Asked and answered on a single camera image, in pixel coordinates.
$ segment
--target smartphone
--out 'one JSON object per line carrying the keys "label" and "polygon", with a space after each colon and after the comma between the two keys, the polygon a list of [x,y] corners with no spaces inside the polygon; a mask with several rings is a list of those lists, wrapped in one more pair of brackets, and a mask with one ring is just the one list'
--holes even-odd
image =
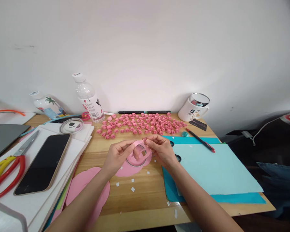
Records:
{"label": "smartphone", "polygon": [[15,196],[49,189],[70,142],[70,134],[51,135],[27,169],[14,191]]}

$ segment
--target pink paper circle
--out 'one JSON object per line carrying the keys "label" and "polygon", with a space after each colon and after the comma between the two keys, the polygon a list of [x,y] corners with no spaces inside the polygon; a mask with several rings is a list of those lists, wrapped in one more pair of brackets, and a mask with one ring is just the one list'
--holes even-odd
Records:
{"label": "pink paper circle", "polygon": [[[94,178],[95,175],[98,174],[100,170],[101,168],[94,167],[88,169],[87,171],[83,171],[79,173],[76,177],[74,177],[71,181],[71,185],[65,203],[69,205],[77,197],[77,195],[86,187],[86,185],[92,180],[92,178]],[[104,206],[110,195],[110,187],[111,187],[110,182],[108,181],[104,189],[102,190],[102,193],[90,215],[90,218],[87,222],[87,228],[93,223],[95,223],[95,221],[99,217],[102,207]]]}

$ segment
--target phone case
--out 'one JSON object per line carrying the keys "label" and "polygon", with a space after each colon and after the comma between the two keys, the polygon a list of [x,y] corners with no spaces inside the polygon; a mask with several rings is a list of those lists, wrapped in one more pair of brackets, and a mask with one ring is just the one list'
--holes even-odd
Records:
{"label": "phone case", "polygon": [[44,190],[42,190],[42,191],[31,192],[31,193],[24,193],[24,194],[18,194],[18,195],[15,194],[15,191],[16,191],[16,189],[18,188],[19,184],[22,182],[23,177],[26,175],[27,171],[28,171],[28,170],[30,169],[30,167],[31,167],[31,164],[34,162],[34,160],[36,159],[38,153],[40,152],[40,150],[41,150],[42,147],[44,146],[44,144],[45,144],[45,142],[44,142],[43,145],[41,146],[40,150],[39,150],[38,153],[36,154],[35,158],[34,158],[33,161],[31,162],[30,166],[28,167],[28,169],[26,170],[26,172],[24,173],[24,175],[23,175],[22,178],[20,179],[20,181],[19,181],[17,187],[16,187],[15,190],[14,190],[13,195],[17,197],[17,196],[23,196],[23,195],[27,195],[27,194],[33,194],[33,193],[38,193],[38,192],[44,192],[44,191],[50,189],[50,187],[53,185],[53,182],[54,182],[55,177],[56,177],[56,175],[57,175],[58,169],[60,168],[61,162],[62,162],[62,160],[63,160],[63,158],[64,158],[65,152],[67,151],[67,147],[68,147],[70,141],[71,141],[71,135],[70,135],[70,137],[69,137],[69,139],[68,139],[68,141],[67,141],[67,144],[66,144],[66,146],[65,146],[65,148],[64,148],[64,150],[63,150],[63,152],[62,152],[62,155],[61,155],[61,157],[60,157],[60,160],[59,160],[59,162],[58,162],[58,165],[57,165],[57,167],[56,167],[56,170],[54,171],[54,174],[53,174],[53,176],[52,176],[52,179],[51,179],[51,181],[49,182],[49,185],[48,185],[48,187],[47,187],[46,189],[44,189]]}

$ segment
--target palm tree print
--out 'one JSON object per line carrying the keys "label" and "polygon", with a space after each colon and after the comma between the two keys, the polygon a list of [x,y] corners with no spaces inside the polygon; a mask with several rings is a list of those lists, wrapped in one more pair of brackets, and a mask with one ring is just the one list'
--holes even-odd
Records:
{"label": "palm tree print", "polygon": [[56,104],[56,101],[55,101],[54,99],[46,97],[45,100],[48,101],[49,103],[52,103],[53,105],[56,105],[56,106],[58,107],[59,111],[60,111],[64,116],[67,115],[67,113],[66,113],[66,112],[65,112],[61,107],[59,107],[59,106]]}

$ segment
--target scissors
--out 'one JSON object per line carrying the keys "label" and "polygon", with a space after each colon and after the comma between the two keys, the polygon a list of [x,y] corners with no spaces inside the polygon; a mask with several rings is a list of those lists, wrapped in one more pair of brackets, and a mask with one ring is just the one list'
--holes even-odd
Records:
{"label": "scissors", "polygon": [[[171,144],[171,147],[174,147],[174,142],[173,141],[170,141],[170,144]],[[181,162],[181,157],[179,155],[176,155],[176,159],[178,160],[178,162],[180,163]]]}
{"label": "scissors", "polygon": [[[13,182],[0,193],[0,198],[3,197],[5,194],[7,194],[22,178],[25,167],[26,167],[26,161],[25,161],[25,152],[28,150],[30,145],[33,143],[34,139],[37,137],[39,133],[39,130],[37,130],[21,147],[17,152],[15,152],[14,155],[7,157],[6,159],[2,160],[0,162],[0,184],[4,181],[4,179],[15,169],[17,164],[20,164],[19,172],[16,176],[16,178],[13,180]],[[9,167],[9,169],[3,174],[3,171],[5,168],[13,161],[14,163]]]}

